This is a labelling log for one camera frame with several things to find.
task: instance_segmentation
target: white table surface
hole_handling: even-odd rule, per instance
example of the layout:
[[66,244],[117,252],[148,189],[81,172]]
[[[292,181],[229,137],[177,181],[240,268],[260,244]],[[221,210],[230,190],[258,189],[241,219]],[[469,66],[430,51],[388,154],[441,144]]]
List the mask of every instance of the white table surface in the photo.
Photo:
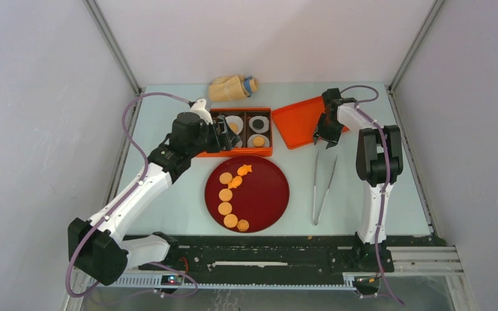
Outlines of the white table surface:
[[[280,108],[308,98],[320,96],[327,88],[341,89],[352,83],[299,83],[260,84],[259,91],[251,98],[237,102],[214,103],[213,108],[270,107]],[[362,109],[380,124],[395,124],[385,86],[367,83],[379,91],[379,99],[364,103]],[[207,85],[157,85],[148,86],[146,93],[167,92],[195,100],[207,95]],[[346,97],[365,99],[373,94],[366,89],[352,89]],[[187,105],[167,97],[145,98],[136,122],[134,139],[149,154],[167,133],[176,115],[187,111]],[[355,157],[357,133],[343,133],[339,144],[325,150],[325,143],[311,144],[288,150],[278,129],[272,127],[274,154],[269,159],[283,171],[290,187],[290,198],[283,216],[268,229],[249,235],[353,235],[360,222],[363,204],[362,181],[356,175]],[[311,223],[313,174],[316,152],[320,153],[316,204],[323,198],[335,155],[337,169],[331,184],[320,223]],[[129,234],[149,234],[163,231],[169,235],[243,235],[234,233],[219,224],[209,215],[204,201],[204,187],[211,171],[226,158],[194,158],[192,166],[177,182],[162,192],[140,215],[129,229]],[[121,177],[120,189],[139,172],[143,161],[140,154],[130,148]],[[388,235],[428,235],[429,228],[421,207],[407,157],[404,169],[391,193],[386,214]]]

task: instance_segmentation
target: red plate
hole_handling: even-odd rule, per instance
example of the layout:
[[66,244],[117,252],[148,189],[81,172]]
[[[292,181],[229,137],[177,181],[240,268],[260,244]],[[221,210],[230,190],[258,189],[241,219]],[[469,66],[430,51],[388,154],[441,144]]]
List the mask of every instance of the red plate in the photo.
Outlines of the red plate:
[[219,181],[222,173],[237,175],[237,169],[244,164],[252,165],[253,172],[243,176],[243,182],[232,189],[232,214],[237,219],[249,222],[249,232],[264,230],[281,217],[289,202],[289,184],[282,171],[272,162],[256,155],[240,155],[222,162],[209,176],[205,186],[205,203],[209,214],[226,229],[239,232],[224,225],[224,216],[219,213],[219,192],[228,188]]

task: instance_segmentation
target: blue band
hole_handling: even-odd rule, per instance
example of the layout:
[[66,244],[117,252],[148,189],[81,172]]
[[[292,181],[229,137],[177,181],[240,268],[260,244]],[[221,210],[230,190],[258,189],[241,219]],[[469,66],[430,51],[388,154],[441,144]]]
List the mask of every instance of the blue band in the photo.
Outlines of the blue band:
[[253,94],[253,90],[251,90],[251,79],[253,79],[253,76],[249,76],[245,78],[245,81],[243,81],[243,86],[245,87],[245,90],[249,92],[249,96],[247,97],[251,97],[251,94]]

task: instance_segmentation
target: yellow round food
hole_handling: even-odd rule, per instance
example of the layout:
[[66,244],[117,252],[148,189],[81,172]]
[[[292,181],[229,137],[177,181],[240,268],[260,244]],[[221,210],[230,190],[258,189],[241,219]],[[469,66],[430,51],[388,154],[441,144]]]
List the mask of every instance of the yellow round food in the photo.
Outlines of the yellow round food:
[[249,229],[249,222],[245,219],[240,219],[238,222],[237,222],[237,229],[240,231],[240,232],[245,232]]
[[222,173],[219,177],[219,181],[223,185],[227,185],[232,180],[232,175],[230,173]]
[[239,185],[241,185],[241,182],[243,181],[243,179],[241,178],[241,176],[235,176],[231,182],[228,183],[228,188],[229,189],[236,189]]
[[237,225],[237,216],[228,214],[224,217],[224,225],[228,228],[233,228]]
[[237,174],[240,176],[245,176],[251,172],[253,172],[253,165],[244,164],[242,167],[237,169]]
[[257,136],[253,138],[253,144],[255,145],[255,147],[262,147],[265,145],[265,142],[266,141],[262,136]]
[[228,123],[228,126],[231,128],[231,130],[234,133],[237,132],[237,124],[235,124],[235,123]]
[[230,214],[231,204],[228,202],[222,202],[221,204],[219,204],[219,213],[224,216]]
[[222,189],[220,192],[219,192],[219,198],[221,201],[223,202],[228,202],[231,200],[231,197],[233,196],[233,194],[231,193],[231,190],[230,189]]

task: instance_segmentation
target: white wall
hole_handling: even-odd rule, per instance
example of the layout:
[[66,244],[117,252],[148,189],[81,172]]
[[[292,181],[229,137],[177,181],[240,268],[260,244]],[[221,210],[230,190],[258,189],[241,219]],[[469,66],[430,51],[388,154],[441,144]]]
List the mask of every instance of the white wall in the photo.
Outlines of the white wall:
[[441,232],[498,310],[498,1],[448,1],[396,95]]
[[139,83],[389,83],[434,0],[99,1]]
[[81,0],[0,1],[0,310],[58,310],[132,93]]

